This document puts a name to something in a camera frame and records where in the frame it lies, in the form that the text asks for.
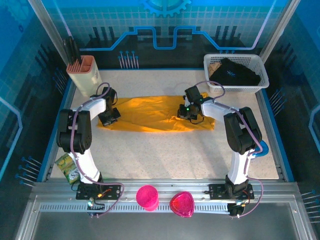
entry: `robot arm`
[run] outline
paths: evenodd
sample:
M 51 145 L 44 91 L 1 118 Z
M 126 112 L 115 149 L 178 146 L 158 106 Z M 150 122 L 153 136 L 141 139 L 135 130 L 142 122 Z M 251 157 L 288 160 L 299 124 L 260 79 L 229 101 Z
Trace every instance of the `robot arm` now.
M 225 187 L 230 197 L 245 190 L 248 185 L 247 172 L 250 160 L 254 158 L 249 153 L 253 152 L 257 146 L 248 130 L 244 128 L 243 122 L 234 110 L 235 108 L 219 103 L 211 97 L 203 98 L 196 86 L 185 90 L 184 99 L 185 104 L 180 105 L 177 113 L 179 118 L 185 118 L 192 122 L 192 120 L 196 121 L 200 115 L 224 123 L 227 141 L 233 151 L 231 168 L 225 177 Z M 242 114 L 250 130 L 260 142 L 262 134 L 252 110 L 249 107 L 237 110 Z
M 102 91 L 104 93 L 108 88 L 105 87 Z M 104 126 L 110 125 L 117 121 L 120 113 L 117 108 L 112 108 L 115 99 L 116 91 L 110 88 L 109 92 L 100 99 L 93 100 L 85 105 L 78 113 L 76 120 L 76 131 L 73 140 L 73 149 L 78 157 L 78 165 L 85 172 L 85 175 L 94 182 L 101 182 L 102 175 L 97 169 L 93 157 L 91 155 L 90 146 L 92 143 L 91 121 L 96 116 Z M 62 109 L 59 113 L 59 124 L 56 136 L 57 145 L 68 153 L 68 155 L 75 162 L 75 156 L 70 150 L 71 129 L 73 117 L 76 110 Z M 80 181 L 85 184 L 92 184 L 86 179 L 81 172 Z

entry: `glass panel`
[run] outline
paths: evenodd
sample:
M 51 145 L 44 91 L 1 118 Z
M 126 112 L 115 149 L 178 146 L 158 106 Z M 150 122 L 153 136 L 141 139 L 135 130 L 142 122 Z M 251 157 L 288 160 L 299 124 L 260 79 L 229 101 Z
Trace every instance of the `glass panel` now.
M 320 193 L 320 5 L 301 0 L 265 67 L 275 122 L 301 193 Z M 308 211 L 319 221 L 315 198 Z
M 287 2 L 43 1 L 61 36 L 72 35 L 101 69 L 203 68 L 205 54 L 259 54 Z
M 13 239 L 47 149 L 67 75 L 28 1 L 0 1 L 0 22 L 0 239 Z

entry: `table surface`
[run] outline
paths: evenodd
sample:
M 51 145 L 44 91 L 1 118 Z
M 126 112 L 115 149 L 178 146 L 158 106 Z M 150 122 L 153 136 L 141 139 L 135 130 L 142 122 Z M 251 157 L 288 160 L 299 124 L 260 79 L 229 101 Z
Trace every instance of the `table surface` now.
M 101 70 L 119 98 L 141 96 L 182 96 L 185 89 L 205 80 L 203 70 Z M 200 92 L 210 92 L 204 83 Z M 72 108 L 88 100 L 78 89 Z M 219 102 L 231 107 L 250 107 L 268 144 L 265 126 L 254 93 L 227 92 Z M 213 131 L 127 132 L 97 127 L 92 121 L 91 153 L 103 178 L 116 179 L 224 179 L 231 166 L 225 126 L 215 121 Z M 59 148 L 56 159 L 64 154 Z M 248 175 L 258 179 L 278 179 L 272 152 L 251 161 Z M 54 164 L 51 178 L 64 178 Z

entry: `black mounting plate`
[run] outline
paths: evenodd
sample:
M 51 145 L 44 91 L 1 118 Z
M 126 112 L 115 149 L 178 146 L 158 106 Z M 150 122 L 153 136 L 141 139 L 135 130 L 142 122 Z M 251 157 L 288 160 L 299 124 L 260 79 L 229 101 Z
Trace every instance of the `black mounting plate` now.
M 98 185 L 98 184 L 88 184 L 81 182 L 78 185 L 75 199 L 77 200 L 89 200 L 89 198 L 97 198 L 98 194 L 109 190 L 106 194 L 99 198 L 99 200 L 118 200 L 121 193 L 120 185 Z
M 227 193 L 224 184 L 209 184 L 209 191 L 205 191 L 206 194 L 210 194 L 210 200 L 230 200 L 230 197 Z M 245 190 L 250 199 L 255 199 L 255 194 L 251 184 L 248 184 Z M 241 192 L 238 196 L 235 197 L 237 200 L 247 200 L 248 196 Z

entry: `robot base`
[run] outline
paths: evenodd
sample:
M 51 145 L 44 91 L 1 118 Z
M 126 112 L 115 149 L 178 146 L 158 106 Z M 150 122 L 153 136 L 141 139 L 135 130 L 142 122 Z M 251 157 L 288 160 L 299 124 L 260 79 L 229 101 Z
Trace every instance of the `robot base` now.
M 98 182 L 104 182 L 101 173 Z M 97 199 L 98 194 L 102 194 L 102 196 L 98 198 L 99 200 L 118 200 L 120 193 L 121 185 L 100 185 L 80 182 L 76 191 L 75 199 L 89 200 L 91 197 Z
M 250 200 L 255 199 L 255 194 L 252 188 L 251 184 L 247 185 L 247 188 L 245 189 L 246 193 L 240 192 L 237 195 L 233 195 L 233 197 L 230 197 L 228 190 L 226 189 L 225 184 L 209 184 L 209 191 L 205 191 L 205 194 L 210 194 L 210 200 L 248 200 L 248 196 L 250 197 Z

